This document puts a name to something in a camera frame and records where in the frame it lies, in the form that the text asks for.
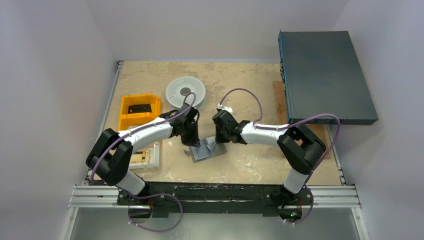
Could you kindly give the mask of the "grey card holder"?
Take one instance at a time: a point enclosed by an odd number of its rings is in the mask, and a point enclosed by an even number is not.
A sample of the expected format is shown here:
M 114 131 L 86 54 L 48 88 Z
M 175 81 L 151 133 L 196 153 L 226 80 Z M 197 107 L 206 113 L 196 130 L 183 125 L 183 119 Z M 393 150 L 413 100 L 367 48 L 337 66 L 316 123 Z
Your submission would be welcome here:
M 188 150 L 184 150 L 184 153 L 191 157 L 194 163 L 221 156 L 227 152 L 225 145 L 218 143 L 215 136 L 202 138 L 199 144 L 199 147 L 189 146 Z

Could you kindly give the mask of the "white filament spool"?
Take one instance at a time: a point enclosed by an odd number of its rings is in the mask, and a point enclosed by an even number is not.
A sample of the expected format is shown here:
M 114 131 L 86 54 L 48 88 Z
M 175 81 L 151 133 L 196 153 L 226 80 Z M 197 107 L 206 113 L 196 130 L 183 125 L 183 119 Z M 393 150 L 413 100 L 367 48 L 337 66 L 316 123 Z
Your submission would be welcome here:
M 206 87 L 202 81 L 193 76 L 181 76 L 172 80 L 165 90 L 165 96 L 168 103 L 174 108 L 180 108 L 183 104 L 185 97 L 186 103 L 193 102 L 195 94 L 195 101 L 193 107 L 201 110 L 206 100 Z

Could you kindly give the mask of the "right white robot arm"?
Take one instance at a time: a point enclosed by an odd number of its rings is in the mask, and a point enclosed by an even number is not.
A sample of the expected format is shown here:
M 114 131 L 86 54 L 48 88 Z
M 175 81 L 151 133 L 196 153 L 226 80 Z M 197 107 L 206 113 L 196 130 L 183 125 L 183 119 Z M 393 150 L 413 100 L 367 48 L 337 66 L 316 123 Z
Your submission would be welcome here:
M 213 117 L 217 143 L 260 144 L 278 147 L 291 169 L 282 187 L 285 192 L 298 194 L 309 176 L 326 154 L 325 143 L 305 124 L 289 127 L 238 122 L 227 110 Z

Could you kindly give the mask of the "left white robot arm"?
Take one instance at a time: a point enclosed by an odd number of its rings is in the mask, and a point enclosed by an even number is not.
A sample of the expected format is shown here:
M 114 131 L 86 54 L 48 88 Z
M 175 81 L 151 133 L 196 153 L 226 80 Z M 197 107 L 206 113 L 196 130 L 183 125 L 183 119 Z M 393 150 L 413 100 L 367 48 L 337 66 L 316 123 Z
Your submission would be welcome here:
M 130 170 L 132 155 L 157 141 L 180 137 L 185 146 L 200 146 L 199 111 L 185 103 L 178 110 L 160 114 L 154 120 L 128 130 L 104 130 L 88 154 L 85 164 L 109 186 L 133 196 L 146 196 L 148 185 Z

